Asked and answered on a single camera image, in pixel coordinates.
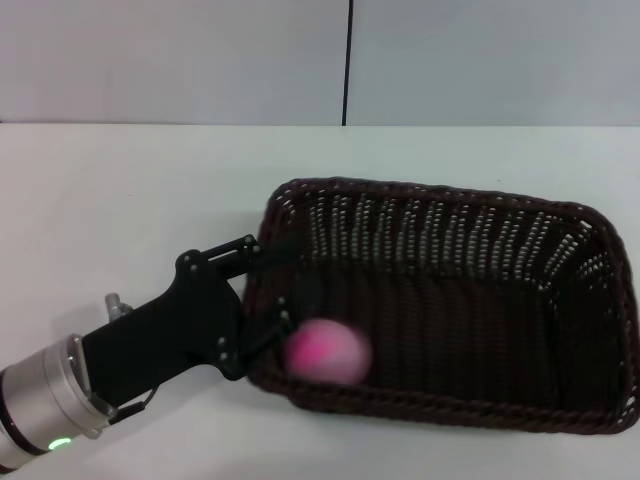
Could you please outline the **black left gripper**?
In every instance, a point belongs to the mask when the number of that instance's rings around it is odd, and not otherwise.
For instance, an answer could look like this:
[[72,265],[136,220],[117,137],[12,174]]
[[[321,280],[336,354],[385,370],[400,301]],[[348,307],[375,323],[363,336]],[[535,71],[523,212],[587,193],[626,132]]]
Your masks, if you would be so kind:
[[228,280],[298,259],[296,239],[264,245],[253,235],[182,254],[161,296],[83,338],[92,391],[120,407],[199,365],[227,380],[245,377],[319,311],[321,275],[297,276],[253,316],[243,316]]

